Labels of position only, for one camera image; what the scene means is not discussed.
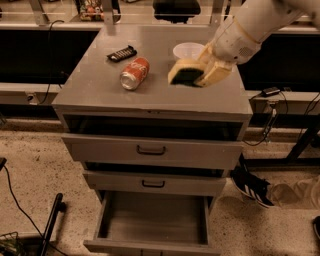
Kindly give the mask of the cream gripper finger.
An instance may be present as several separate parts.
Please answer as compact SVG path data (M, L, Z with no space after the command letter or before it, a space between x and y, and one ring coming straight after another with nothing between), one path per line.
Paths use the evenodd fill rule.
M232 71L231 67L213 66L208 72L205 72L195 80L198 87L208 87L225 79Z
M211 58L211 53L209 49L207 47L204 47L196 60L196 65L200 69L206 69L210 62L210 58Z

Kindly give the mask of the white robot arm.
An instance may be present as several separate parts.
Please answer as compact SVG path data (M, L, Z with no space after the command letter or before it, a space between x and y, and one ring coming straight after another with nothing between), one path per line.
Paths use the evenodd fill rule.
M194 84L207 87L225 79L235 65L247 63L272 33L304 14L319 27L320 0L246 0L205 46L199 57L205 69Z

